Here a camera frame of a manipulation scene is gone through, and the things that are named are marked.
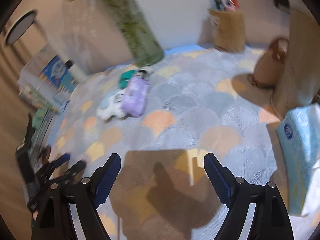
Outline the person's left hand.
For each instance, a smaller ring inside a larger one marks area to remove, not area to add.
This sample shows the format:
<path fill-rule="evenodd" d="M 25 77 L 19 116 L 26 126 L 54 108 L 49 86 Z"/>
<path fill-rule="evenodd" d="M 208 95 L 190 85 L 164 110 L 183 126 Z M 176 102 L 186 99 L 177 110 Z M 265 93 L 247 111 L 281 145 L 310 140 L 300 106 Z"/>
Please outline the person's left hand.
<path fill-rule="evenodd" d="M 33 220 L 36 220 L 36 219 L 37 219 L 38 213 L 39 213 L 38 211 L 35 211 L 35 212 L 32 214 Z"/>

